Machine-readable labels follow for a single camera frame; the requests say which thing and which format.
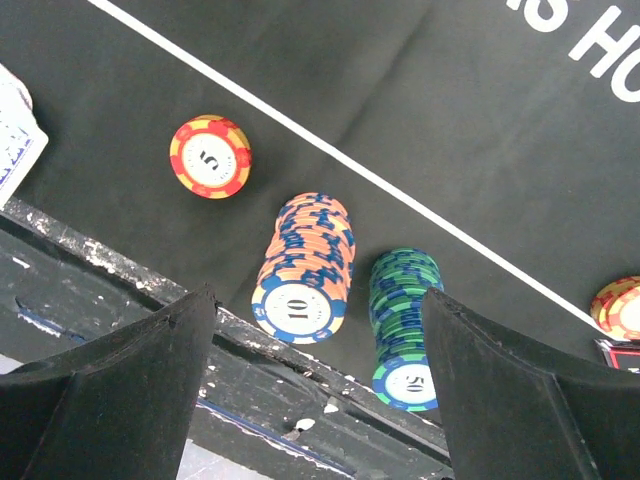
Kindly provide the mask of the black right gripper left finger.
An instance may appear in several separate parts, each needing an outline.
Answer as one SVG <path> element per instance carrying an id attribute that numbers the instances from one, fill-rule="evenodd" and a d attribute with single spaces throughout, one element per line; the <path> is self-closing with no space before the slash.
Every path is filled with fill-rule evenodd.
<path id="1" fill-rule="evenodd" d="M 203 287 L 2 375 L 2 478 L 176 478 L 216 320 Z"/>

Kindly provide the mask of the red black triangular all-in marker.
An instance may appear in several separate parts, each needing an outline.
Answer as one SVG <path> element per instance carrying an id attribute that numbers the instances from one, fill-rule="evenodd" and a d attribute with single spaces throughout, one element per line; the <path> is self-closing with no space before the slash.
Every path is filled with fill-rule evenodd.
<path id="1" fill-rule="evenodd" d="M 611 341 L 597 339 L 595 344 L 609 367 L 630 373 L 639 373 L 640 346 L 638 340 Z"/>

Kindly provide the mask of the orange chips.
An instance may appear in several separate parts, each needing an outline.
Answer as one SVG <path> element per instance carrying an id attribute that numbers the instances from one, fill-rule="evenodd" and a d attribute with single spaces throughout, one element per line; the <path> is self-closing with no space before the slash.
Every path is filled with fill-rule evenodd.
<path id="1" fill-rule="evenodd" d="M 593 298 L 590 315 L 596 326 L 616 340 L 639 339 L 639 277 L 605 285 Z"/>

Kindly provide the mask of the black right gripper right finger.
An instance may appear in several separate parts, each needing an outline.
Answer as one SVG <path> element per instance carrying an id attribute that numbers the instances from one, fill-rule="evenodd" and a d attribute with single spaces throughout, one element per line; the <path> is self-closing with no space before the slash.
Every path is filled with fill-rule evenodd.
<path id="1" fill-rule="evenodd" d="M 638 478 L 638 375 L 550 347 L 435 288 L 422 311 L 456 478 Z"/>

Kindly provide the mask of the orange red chip stack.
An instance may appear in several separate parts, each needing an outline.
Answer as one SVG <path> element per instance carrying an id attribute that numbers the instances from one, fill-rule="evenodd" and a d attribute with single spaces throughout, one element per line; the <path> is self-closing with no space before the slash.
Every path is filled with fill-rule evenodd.
<path id="1" fill-rule="evenodd" d="M 169 158 L 178 180 L 207 199 L 238 193 L 252 166 L 252 150 L 243 130 L 230 119 L 211 114 L 195 117 L 175 132 Z"/>

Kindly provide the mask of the pink blue chip stack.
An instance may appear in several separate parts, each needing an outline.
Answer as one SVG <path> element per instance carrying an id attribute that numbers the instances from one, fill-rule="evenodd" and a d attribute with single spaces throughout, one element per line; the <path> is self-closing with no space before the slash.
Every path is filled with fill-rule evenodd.
<path id="1" fill-rule="evenodd" d="M 346 315 L 356 242 L 346 208 L 325 193 L 306 192 L 280 209 L 251 307 L 258 325 L 293 344 L 315 344 Z"/>

